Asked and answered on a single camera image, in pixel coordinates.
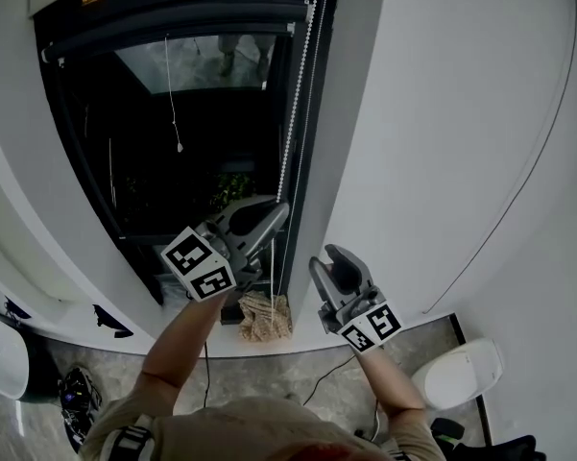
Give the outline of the green leafy plant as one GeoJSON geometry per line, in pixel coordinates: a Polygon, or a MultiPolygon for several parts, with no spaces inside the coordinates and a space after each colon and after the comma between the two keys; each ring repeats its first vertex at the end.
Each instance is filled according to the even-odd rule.
{"type": "Polygon", "coordinates": [[[216,186],[209,205],[220,212],[232,202],[250,197],[255,192],[254,180],[245,173],[223,173],[215,177],[216,186]]]}

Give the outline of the white rounded bin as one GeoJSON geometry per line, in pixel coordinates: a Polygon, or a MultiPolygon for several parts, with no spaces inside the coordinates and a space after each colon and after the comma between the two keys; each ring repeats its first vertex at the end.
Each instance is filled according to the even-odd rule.
{"type": "Polygon", "coordinates": [[[412,380],[425,403],[442,411],[481,396],[502,374],[502,357],[494,340],[478,338],[429,361],[412,380]]]}

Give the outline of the beige straw bundle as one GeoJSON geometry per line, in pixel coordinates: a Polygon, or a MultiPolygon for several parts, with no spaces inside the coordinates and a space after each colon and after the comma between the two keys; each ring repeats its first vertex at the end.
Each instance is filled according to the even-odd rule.
{"type": "Polygon", "coordinates": [[[264,293],[249,291],[238,303],[244,316],[239,324],[239,335],[245,341],[269,343],[292,337],[292,319],[286,296],[275,296],[271,300],[264,293]]]}

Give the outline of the small black angular device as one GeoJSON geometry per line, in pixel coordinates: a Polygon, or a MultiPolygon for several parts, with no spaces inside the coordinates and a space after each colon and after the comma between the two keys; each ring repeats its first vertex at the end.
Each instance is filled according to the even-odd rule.
{"type": "Polygon", "coordinates": [[[133,333],[128,328],[113,318],[101,306],[94,304],[93,309],[97,319],[97,326],[111,329],[115,339],[124,339],[133,336],[133,333]]]}

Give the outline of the person's left forearm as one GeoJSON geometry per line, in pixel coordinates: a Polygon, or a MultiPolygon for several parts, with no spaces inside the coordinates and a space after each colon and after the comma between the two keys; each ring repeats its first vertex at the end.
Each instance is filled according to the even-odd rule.
{"type": "Polygon", "coordinates": [[[134,390],[158,400],[172,413],[231,294],[229,290],[206,301],[187,304],[149,350],[134,390]]]}

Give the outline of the black window frame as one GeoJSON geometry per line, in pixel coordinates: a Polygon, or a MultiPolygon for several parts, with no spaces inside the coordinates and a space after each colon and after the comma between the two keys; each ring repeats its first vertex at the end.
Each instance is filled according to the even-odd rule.
{"type": "Polygon", "coordinates": [[[223,173],[290,206],[260,253],[256,289],[289,287],[337,0],[30,0],[39,51],[115,25],[296,21],[292,35],[164,39],[85,60],[40,62],[61,143],[87,199],[152,297],[162,249],[216,214],[223,173]]]}

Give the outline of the person's right forearm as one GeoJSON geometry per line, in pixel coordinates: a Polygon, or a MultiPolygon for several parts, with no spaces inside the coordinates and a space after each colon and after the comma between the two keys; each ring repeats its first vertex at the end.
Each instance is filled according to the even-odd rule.
{"type": "Polygon", "coordinates": [[[426,405],[419,390],[389,354],[376,348],[358,355],[357,360],[391,424],[426,420],[426,405]]]}

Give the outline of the black mesh office chair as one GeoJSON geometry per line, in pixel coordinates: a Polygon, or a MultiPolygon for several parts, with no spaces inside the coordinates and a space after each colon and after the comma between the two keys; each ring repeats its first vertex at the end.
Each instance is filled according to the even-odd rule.
{"type": "Polygon", "coordinates": [[[435,419],[431,432],[446,461],[547,461],[546,454],[537,451],[536,439],[532,435],[476,448],[460,443],[465,428],[450,419],[435,419]]]}

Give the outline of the black wired floor device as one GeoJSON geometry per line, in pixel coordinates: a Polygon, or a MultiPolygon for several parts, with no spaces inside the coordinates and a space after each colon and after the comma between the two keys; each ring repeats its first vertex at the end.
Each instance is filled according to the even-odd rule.
{"type": "Polygon", "coordinates": [[[60,408],[66,436],[78,453],[102,407],[102,395],[90,372],[74,366],[59,385],[60,408]]]}

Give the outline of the person's beige shirt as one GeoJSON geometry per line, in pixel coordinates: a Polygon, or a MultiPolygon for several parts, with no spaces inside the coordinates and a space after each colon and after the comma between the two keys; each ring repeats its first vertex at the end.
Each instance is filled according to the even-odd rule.
{"type": "Polygon", "coordinates": [[[82,461],[101,461],[110,434],[139,419],[155,442],[152,461],[288,461],[307,447],[341,447],[352,458],[373,461],[445,461],[426,422],[400,420],[378,447],[293,400],[246,397],[187,415],[170,413],[134,391],[111,402],[80,449],[82,461]]]}

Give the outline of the clear plastic bag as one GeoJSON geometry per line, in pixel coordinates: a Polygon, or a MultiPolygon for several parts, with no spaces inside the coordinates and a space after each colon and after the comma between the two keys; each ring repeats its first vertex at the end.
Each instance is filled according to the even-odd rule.
{"type": "Polygon", "coordinates": [[[156,275],[163,304],[166,306],[186,305],[192,298],[185,286],[173,274],[156,275]]]}

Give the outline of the small black tripod device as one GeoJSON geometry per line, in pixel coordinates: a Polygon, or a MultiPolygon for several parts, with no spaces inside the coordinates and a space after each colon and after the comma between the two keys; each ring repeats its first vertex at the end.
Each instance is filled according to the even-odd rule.
{"type": "Polygon", "coordinates": [[[24,321],[31,319],[30,314],[21,309],[10,299],[5,300],[4,307],[6,317],[9,318],[17,327],[21,327],[24,321]]]}

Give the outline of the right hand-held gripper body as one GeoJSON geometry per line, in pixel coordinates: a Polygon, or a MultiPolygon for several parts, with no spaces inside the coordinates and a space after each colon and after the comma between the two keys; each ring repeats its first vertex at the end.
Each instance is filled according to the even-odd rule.
{"type": "Polygon", "coordinates": [[[339,309],[325,302],[319,317],[326,333],[344,338],[356,353],[381,348],[402,330],[402,322],[377,286],[339,309]]]}

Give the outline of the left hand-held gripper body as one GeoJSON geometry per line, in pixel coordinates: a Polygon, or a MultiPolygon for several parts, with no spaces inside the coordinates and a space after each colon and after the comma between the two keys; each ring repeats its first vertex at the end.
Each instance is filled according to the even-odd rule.
{"type": "Polygon", "coordinates": [[[252,287],[262,274],[257,253],[263,238],[260,222],[219,217],[186,228],[161,256],[192,299],[203,302],[252,287]]]}

